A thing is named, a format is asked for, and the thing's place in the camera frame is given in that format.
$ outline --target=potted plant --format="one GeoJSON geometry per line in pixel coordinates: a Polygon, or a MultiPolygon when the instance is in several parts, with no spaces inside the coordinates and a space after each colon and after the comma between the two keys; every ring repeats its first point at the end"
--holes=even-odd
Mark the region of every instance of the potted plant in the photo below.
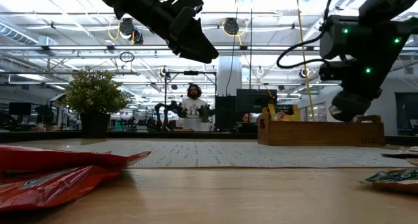
{"type": "Polygon", "coordinates": [[[209,110],[207,106],[201,106],[201,131],[208,132],[210,131],[210,120],[209,120],[209,110]]]}
{"type": "Polygon", "coordinates": [[[106,138],[110,113],[129,103],[108,71],[80,71],[68,85],[64,104],[80,113],[83,138],[106,138]]]}

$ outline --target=window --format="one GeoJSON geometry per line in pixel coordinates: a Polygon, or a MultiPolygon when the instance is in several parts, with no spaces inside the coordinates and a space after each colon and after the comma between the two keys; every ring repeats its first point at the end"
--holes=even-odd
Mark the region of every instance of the window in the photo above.
{"type": "MultiPolygon", "coordinates": [[[[303,107],[299,109],[300,111],[300,120],[302,121],[313,121],[312,120],[312,111],[311,107],[303,107]]],[[[313,106],[313,114],[315,116],[315,121],[317,122],[327,122],[327,105],[326,103],[319,103],[313,106]]]]}

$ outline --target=table surface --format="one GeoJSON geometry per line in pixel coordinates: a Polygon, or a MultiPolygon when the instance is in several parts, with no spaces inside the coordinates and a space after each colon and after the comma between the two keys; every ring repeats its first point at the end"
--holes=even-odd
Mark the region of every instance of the table surface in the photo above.
{"type": "MultiPolygon", "coordinates": [[[[51,148],[94,140],[36,143],[51,148]]],[[[359,181],[379,169],[127,169],[51,210],[3,214],[0,223],[415,223],[418,196],[359,181]]]]}

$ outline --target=yellow cable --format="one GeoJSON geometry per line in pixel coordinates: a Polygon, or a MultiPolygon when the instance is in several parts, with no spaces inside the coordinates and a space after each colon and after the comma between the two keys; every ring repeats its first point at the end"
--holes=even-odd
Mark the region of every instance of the yellow cable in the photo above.
{"type": "MultiPolygon", "coordinates": [[[[296,0],[296,3],[298,5],[300,41],[303,42],[302,19],[300,18],[299,0],[296,0]]],[[[309,105],[310,105],[311,113],[312,113],[312,121],[315,121],[314,104],[312,103],[311,88],[309,86],[309,73],[308,73],[308,67],[306,66],[306,56],[305,56],[305,50],[304,50],[303,46],[302,46],[302,55],[303,55],[304,69],[305,69],[305,73],[306,73],[305,81],[306,81],[306,89],[308,90],[309,105]]]]}
{"type": "Polygon", "coordinates": [[[248,31],[248,23],[246,23],[246,29],[245,29],[245,31],[241,32],[241,34],[230,35],[230,34],[228,34],[228,33],[225,31],[225,27],[224,27],[224,25],[225,25],[225,22],[222,22],[222,30],[223,30],[223,32],[225,32],[225,34],[227,34],[228,36],[231,36],[231,37],[234,37],[234,36],[240,37],[241,35],[243,35],[243,34],[247,33],[247,31],[248,31]]]}
{"type": "MultiPolygon", "coordinates": [[[[240,45],[242,46],[242,41],[241,41],[241,37],[238,37],[238,40],[240,41],[240,45]]],[[[268,89],[268,87],[267,86],[265,86],[262,82],[261,82],[261,80],[259,79],[259,77],[254,73],[254,71],[253,71],[253,67],[251,66],[251,63],[248,61],[248,58],[247,58],[247,54],[244,52],[244,57],[246,58],[246,60],[247,60],[247,63],[248,63],[248,66],[249,66],[249,69],[251,70],[251,72],[254,74],[254,76],[256,77],[256,79],[258,80],[258,82],[261,84],[261,85],[263,85],[266,89],[267,89],[267,92],[268,92],[268,94],[270,95],[270,97],[271,98],[273,98],[273,95],[272,95],[272,93],[270,92],[270,90],[268,89]]]]}
{"type": "Polygon", "coordinates": [[[112,21],[113,21],[113,18],[112,18],[112,19],[110,19],[110,22],[109,22],[109,28],[107,29],[107,31],[108,31],[109,37],[110,37],[112,40],[117,40],[117,39],[119,38],[120,23],[118,24],[118,34],[116,35],[116,38],[115,38],[115,37],[113,37],[113,36],[112,36],[112,34],[111,34],[111,32],[110,32],[110,26],[112,25],[112,21]]]}

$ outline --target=white t-shirt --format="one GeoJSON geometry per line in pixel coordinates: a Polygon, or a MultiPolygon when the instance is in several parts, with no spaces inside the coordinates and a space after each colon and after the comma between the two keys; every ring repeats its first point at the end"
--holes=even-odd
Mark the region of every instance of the white t-shirt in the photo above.
{"type": "Polygon", "coordinates": [[[200,99],[183,99],[182,108],[187,109],[187,117],[183,119],[183,129],[201,130],[202,120],[199,118],[198,109],[205,105],[206,102],[200,99]]]}

